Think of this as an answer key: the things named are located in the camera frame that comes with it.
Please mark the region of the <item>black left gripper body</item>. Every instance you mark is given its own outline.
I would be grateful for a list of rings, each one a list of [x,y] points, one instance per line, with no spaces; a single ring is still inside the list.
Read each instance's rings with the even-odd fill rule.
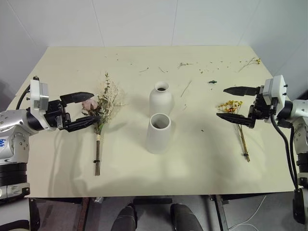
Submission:
[[[62,100],[54,100],[48,103],[45,119],[52,128],[70,131],[70,114],[66,112],[67,103]]]

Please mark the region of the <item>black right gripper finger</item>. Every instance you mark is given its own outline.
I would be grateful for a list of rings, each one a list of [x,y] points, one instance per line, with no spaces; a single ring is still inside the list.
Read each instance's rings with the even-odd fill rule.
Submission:
[[[234,124],[244,125],[249,128],[253,128],[255,126],[255,120],[251,118],[247,118],[243,115],[231,114],[231,113],[216,113],[216,115],[226,121],[229,121]]]
[[[240,86],[240,87],[230,87],[227,89],[223,90],[224,92],[231,94],[231,95],[236,95],[236,96],[255,96],[257,94],[259,94],[260,92],[260,87],[244,87],[244,86]]]

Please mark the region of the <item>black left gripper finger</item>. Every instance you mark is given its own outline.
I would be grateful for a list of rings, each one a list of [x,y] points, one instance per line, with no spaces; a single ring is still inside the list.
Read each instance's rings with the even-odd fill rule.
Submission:
[[[86,116],[79,118],[74,122],[68,122],[64,129],[68,132],[77,131],[80,129],[87,128],[100,121],[100,116]]]
[[[67,105],[70,103],[81,103],[94,96],[93,93],[89,92],[75,92],[60,96],[63,104]]]

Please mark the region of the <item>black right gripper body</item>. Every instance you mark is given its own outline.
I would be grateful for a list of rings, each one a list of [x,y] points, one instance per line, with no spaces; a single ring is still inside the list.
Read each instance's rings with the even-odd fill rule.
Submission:
[[[269,105],[266,103],[263,95],[260,93],[256,96],[254,104],[250,106],[248,118],[251,120],[249,128],[255,126],[256,120],[270,119],[271,116],[276,115],[277,112],[277,98],[271,99]]]

